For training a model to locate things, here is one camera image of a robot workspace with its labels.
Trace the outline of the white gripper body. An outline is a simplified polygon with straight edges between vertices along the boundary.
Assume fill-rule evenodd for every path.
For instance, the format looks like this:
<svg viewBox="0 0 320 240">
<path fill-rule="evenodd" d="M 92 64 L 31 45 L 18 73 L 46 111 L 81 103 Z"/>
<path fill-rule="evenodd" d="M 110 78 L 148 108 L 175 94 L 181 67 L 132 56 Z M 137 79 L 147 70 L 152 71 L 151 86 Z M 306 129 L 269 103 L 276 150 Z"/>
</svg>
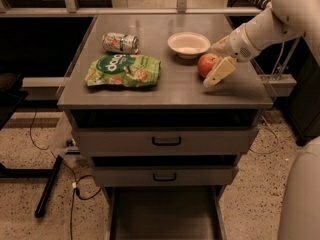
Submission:
<svg viewBox="0 0 320 240">
<path fill-rule="evenodd" d="M 245 24 L 240 25 L 228 35 L 225 48 L 227 54 L 238 62 L 250 61 L 261 53 L 251 43 L 246 33 Z"/>
</svg>

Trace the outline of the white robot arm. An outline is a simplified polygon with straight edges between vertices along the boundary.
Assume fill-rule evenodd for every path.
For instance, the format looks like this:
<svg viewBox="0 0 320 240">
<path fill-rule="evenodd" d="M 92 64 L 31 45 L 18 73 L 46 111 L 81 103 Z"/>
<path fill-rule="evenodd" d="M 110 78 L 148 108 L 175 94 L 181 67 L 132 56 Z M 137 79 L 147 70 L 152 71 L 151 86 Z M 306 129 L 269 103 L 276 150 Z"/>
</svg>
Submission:
<svg viewBox="0 0 320 240">
<path fill-rule="evenodd" d="M 263 10 L 211 46 L 220 56 L 205 77 L 212 87 L 265 48 L 297 37 L 320 64 L 320 0 L 267 0 Z M 291 167 L 277 240 L 320 240 L 320 137 L 307 143 Z"/>
</svg>

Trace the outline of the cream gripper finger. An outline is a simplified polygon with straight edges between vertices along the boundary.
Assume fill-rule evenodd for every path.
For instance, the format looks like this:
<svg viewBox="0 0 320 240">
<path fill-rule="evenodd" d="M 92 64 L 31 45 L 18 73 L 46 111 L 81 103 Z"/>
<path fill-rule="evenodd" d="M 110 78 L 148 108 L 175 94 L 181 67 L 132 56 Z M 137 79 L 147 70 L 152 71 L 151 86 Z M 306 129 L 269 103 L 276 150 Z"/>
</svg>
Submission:
<svg viewBox="0 0 320 240">
<path fill-rule="evenodd" d="M 214 44 L 211 45 L 210 51 L 222 57 L 229 56 L 230 52 L 228 51 L 228 39 L 229 37 L 225 36 L 224 38 L 215 42 Z"/>
<path fill-rule="evenodd" d="M 217 85 L 219 82 L 233 73 L 236 67 L 237 61 L 234 58 L 230 56 L 220 57 L 213 66 L 212 70 L 207 74 L 203 81 L 203 85 L 206 88 Z"/>
</svg>

